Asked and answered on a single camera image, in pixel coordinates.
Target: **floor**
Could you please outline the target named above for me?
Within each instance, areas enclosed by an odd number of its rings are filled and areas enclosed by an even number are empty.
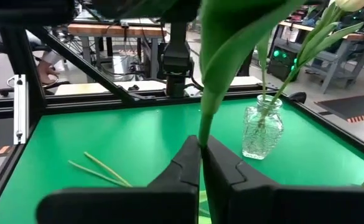
[[[196,32],[188,32],[187,33],[187,40],[189,45],[192,49],[192,58],[195,61],[195,70],[194,70],[194,77],[196,79],[201,78],[200,70],[198,68],[198,54],[200,52],[200,35]],[[40,55],[42,52],[35,52],[34,54]],[[59,62],[56,64],[56,69],[61,71],[61,80],[68,80],[71,83],[86,83],[87,78],[84,73],[82,73],[77,67],[72,65],[70,62],[63,63]],[[261,79],[261,72],[258,67],[254,65],[250,68],[250,74]],[[12,76],[12,68],[7,59],[7,55],[0,54],[0,88],[5,88],[6,80]],[[267,75],[266,81],[270,82],[276,86],[281,86],[282,82],[277,78]],[[314,111],[323,111],[322,108],[319,108],[317,105],[314,104],[315,101],[322,101],[322,100],[331,100],[331,99],[338,99],[338,98],[346,98],[349,96],[358,96],[364,95],[364,69],[361,71],[356,84],[349,89],[342,88],[343,83],[335,83],[332,87],[330,87],[327,94],[321,94],[320,92],[320,80],[316,79],[316,77],[312,77],[304,72],[299,75],[299,79],[291,83],[285,93],[291,94],[297,91],[304,91],[307,93],[307,101],[306,105]],[[347,123],[346,121],[334,116],[328,115],[325,116],[326,119],[330,120],[331,122],[335,123],[336,125],[340,126],[344,130],[352,133],[353,135],[360,138],[364,141],[364,121],[359,123]],[[3,158],[0,158],[0,165],[3,162]]]

